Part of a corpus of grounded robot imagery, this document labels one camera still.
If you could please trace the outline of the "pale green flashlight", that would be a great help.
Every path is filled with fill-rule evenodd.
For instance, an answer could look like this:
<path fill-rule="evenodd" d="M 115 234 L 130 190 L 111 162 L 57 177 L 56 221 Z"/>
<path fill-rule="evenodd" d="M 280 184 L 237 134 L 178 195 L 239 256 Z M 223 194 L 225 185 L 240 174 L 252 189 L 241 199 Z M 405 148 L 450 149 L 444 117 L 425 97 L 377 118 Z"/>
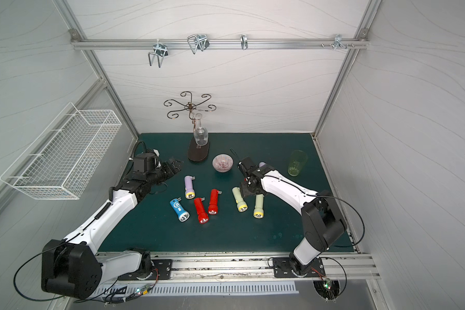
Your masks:
<path fill-rule="evenodd" d="M 241 190 L 239 187 L 234 187 L 232 189 L 232 194 L 235 198 L 236 206 L 239 212 L 245 212 L 248 209 L 248 206 L 241 194 Z"/>
<path fill-rule="evenodd" d="M 264 195 L 256 195 L 253 216 L 257 219 L 264 217 Z"/>

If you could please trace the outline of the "red flashlight middle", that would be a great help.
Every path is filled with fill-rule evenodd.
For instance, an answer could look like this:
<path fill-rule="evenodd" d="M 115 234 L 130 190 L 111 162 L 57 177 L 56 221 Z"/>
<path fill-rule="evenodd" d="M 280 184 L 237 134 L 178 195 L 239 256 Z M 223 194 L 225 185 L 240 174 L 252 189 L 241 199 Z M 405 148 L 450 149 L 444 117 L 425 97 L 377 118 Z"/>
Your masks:
<path fill-rule="evenodd" d="M 211 190 L 208 213 L 216 215 L 218 213 L 218 197 L 222 192 L 217 189 Z"/>

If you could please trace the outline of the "red flashlight lower left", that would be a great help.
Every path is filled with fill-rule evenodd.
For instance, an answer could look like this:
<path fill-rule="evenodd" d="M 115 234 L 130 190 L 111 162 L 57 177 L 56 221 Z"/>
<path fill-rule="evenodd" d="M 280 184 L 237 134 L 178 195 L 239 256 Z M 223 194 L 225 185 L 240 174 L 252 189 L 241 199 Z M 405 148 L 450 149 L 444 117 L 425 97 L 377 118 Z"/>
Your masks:
<path fill-rule="evenodd" d="M 205 209 L 204 209 L 203 201 L 204 201 L 203 198 L 194 199 L 194 205 L 195 205 L 196 213 L 198 215 L 198 222 L 200 224 L 205 224 L 209 221 L 208 214 L 205 212 Z"/>

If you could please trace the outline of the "green table mat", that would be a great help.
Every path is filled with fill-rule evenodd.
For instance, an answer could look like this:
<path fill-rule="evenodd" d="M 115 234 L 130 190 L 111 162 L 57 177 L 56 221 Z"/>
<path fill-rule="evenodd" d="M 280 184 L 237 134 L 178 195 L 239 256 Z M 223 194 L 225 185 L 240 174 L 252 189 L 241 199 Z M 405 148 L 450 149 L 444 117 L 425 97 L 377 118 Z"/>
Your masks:
<path fill-rule="evenodd" d="M 234 160 L 250 157 L 271 165 L 283 175 L 288 173 L 291 153 L 304 151 L 306 166 L 294 178 L 300 186 L 315 190 L 329 190 L 329 182 L 319 160 L 312 137 L 304 134 L 239 134 L 212 133 L 209 136 L 209 156 L 201 163 L 189 161 L 187 150 L 192 140 L 190 133 L 146 133 L 139 137 L 147 147 L 160 152 L 162 159 L 175 158 L 182 162 L 182 170 L 139 203 L 113 229 L 101 246 L 103 252 L 124 251 L 131 248 L 152 252 L 290 252 L 303 237 L 300 215 L 291 206 L 273 195 L 264 200 L 265 216 L 253 216 L 255 198 L 247 198 L 248 209 L 239 212 L 232 193 L 239 186 L 242 174 L 237 167 L 226 173 L 213 168 L 213 158 L 228 154 Z M 218 214 L 205 224 L 198 222 L 195 205 L 184 198 L 184 178 L 194 176 L 193 187 L 198 197 L 209 204 L 212 189 L 222 193 L 218 198 Z M 181 198 L 181 205 L 190 217 L 180 222 L 170 201 Z"/>

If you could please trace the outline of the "purple flashlight left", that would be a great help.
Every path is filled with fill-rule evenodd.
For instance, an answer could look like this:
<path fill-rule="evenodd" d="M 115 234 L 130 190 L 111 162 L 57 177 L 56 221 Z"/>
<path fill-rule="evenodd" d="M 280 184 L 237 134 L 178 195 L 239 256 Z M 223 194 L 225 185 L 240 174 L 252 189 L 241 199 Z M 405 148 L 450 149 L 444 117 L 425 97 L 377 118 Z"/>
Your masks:
<path fill-rule="evenodd" d="M 186 176 L 184 178 L 184 184 L 185 184 L 185 197 L 188 200 L 192 200 L 195 198 L 196 193 L 193 187 L 193 181 L 195 180 L 194 176 Z"/>

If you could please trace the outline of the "metal hook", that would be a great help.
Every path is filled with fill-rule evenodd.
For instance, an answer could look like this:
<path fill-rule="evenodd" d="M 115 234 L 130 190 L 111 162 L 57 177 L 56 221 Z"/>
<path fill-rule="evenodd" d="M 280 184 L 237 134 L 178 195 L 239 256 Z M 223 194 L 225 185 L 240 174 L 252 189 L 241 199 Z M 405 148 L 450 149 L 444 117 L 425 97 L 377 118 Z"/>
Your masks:
<path fill-rule="evenodd" d="M 320 46 L 323 49 L 332 49 L 332 50 L 338 50 L 338 49 L 344 49 L 344 50 L 349 50 L 349 49 L 354 49 L 355 45 L 352 43 L 345 43 L 343 41 L 343 38 L 340 34 L 337 34 L 333 41 L 331 43 L 325 44 L 321 43 Z"/>
<path fill-rule="evenodd" d="M 161 68 L 165 57 L 169 55 L 168 47 L 159 41 L 153 45 L 153 51 L 148 53 L 149 65 L 153 66 L 155 63 Z"/>
<path fill-rule="evenodd" d="M 193 34 L 187 38 L 187 43 L 193 54 L 209 48 L 210 42 L 206 34 Z"/>
<path fill-rule="evenodd" d="M 248 49 L 248 39 L 245 34 L 242 34 L 240 36 L 240 45 L 242 50 L 247 50 Z"/>

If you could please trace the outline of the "red flashlight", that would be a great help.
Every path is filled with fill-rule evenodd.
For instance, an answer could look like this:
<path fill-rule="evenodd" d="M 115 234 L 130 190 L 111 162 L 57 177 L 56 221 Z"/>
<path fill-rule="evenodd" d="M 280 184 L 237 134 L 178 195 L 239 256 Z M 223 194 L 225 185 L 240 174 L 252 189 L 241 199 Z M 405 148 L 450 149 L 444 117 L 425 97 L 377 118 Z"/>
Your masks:
<path fill-rule="evenodd" d="M 211 190 L 208 213 L 216 215 L 218 213 L 218 197 L 222 192 L 217 189 Z"/>
<path fill-rule="evenodd" d="M 204 201 L 203 198 L 194 199 L 194 205 L 195 205 L 196 213 L 198 215 L 198 222 L 200 224 L 205 224 L 209 221 L 208 214 L 205 212 L 205 209 L 204 209 L 203 201 Z"/>

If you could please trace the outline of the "pink patterned bowl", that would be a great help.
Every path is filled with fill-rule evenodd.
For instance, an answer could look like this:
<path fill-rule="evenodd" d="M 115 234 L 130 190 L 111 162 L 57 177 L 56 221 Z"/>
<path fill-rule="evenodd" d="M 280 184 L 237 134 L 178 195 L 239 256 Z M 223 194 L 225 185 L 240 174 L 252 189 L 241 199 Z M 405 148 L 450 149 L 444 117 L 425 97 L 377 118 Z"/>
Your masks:
<path fill-rule="evenodd" d="M 219 173 L 226 173 L 233 167 L 234 160 L 230 155 L 220 154 L 213 159 L 213 168 Z"/>

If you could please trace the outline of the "clear wine glass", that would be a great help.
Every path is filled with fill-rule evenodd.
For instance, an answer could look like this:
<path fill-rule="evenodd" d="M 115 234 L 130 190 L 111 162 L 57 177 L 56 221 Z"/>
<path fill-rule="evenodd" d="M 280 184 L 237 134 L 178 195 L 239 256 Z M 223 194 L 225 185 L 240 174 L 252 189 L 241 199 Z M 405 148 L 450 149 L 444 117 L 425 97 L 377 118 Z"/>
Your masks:
<path fill-rule="evenodd" d="M 198 147 L 204 147 L 209 142 L 208 130 L 202 125 L 202 114 L 196 113 L 194 115 L 194 138 Z"/>

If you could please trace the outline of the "blue flashlight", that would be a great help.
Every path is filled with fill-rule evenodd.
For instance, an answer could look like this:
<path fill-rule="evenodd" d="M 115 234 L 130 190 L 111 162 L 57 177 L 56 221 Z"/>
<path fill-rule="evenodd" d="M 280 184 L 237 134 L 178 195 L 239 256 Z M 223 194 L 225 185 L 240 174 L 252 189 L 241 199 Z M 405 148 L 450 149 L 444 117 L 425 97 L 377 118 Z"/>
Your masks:
<path fill-rule="evenodd" d="M 189 219 L 190 214 L 186 211 L 180 203 L 181 198 L 174 198 L 170 201 L 170 206 L 172 207 L 173 211 L 176 213 L 180 222 L 185 222 Z"/>

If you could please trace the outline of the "aluminium cross rail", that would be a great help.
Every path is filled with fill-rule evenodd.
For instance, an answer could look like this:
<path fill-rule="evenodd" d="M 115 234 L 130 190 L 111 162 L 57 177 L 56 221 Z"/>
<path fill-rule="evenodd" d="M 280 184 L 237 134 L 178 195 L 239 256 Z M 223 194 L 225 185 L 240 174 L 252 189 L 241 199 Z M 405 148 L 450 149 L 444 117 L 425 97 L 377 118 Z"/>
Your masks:
<path fill-rule="evenodd" d="M 331 43 L 329 39 L 253 39 L 247 37 L 247 50 L 315 50 L 323 49 L 321 43 Z M 191 50 L 187 39 L 163 40 L 81 40 L 73 41 L 71 45 L 76 50 L 152 50 L 159 41 L 166 45 L 169 51 Z M 368 40 L 353 40 L 343 38 L 345 43 L 355 45 L 354 49 L 366 49 L 370 45 Z M 240 37 L 233 39 L 209 39 L 208 50 L 242 50 Z"/>

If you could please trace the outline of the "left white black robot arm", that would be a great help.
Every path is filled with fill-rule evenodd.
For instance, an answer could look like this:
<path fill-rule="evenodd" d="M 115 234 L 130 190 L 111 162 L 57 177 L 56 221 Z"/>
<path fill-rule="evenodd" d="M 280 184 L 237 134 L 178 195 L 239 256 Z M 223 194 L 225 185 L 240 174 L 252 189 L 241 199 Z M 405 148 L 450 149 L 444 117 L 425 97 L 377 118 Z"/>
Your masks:
<path fill-rule="evenodd" d="M 129 249 L 98 257 L 110 232 L 133 210 L 152 187 L 179 173 L 182 163 L 170 158 L 160 161 L 153 152 L 133 160 L 131 171 L 110 188 L 108 200 L 77 230 L 62 240 L 51 240 L 41 254 L 41 289 L 47 293 L 86 299 L 105 282 L 126 274 L 152 275 L 150 252 Z"/>

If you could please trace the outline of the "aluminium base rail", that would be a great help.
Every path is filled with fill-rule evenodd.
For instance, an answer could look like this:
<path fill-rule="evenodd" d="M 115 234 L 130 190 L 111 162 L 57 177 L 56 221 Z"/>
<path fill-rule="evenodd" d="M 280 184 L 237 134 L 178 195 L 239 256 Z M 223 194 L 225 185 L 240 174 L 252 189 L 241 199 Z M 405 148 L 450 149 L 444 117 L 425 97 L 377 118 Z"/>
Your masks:
<path fill-rule="evenodd" d="M 287 252 L 153 252 L 160 282 L 256 282 L 281 280 L 379 280 L 370 254 L 325 252 L 305 276 L 292 271 Z"/>

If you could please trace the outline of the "green translucent cup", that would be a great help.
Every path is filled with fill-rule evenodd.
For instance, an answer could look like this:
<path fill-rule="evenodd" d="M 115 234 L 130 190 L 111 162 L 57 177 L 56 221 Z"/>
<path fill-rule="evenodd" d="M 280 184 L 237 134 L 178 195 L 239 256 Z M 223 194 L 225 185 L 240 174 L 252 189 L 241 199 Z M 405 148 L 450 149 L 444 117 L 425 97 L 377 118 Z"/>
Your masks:
<path fill-rule="evenodd" d="M 291 153 L 288 165 L 288 174 L 290 176 L 298 176 L 308 160 L 308 155 L 301 150 L 294 150 Z"/>

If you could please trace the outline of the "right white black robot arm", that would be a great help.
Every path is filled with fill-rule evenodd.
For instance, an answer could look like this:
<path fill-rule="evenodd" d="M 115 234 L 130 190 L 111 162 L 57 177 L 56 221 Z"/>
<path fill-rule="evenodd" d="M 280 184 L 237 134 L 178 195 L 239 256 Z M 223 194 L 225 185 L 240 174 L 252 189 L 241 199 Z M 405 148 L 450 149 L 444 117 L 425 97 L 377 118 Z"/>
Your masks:
<path fill-rule="evenodd" d="M 272 166 L 257 165 L 250 157 L 239 161 L 243 175 L 242 196 L 274 195 L 296 210 L 302 218 L 302 241 L 289 255 L 295 276 L 306 276 L 311 264 L 346 232 L 347 222 L 329 191 L 309 190 L 281 175 Z"/>

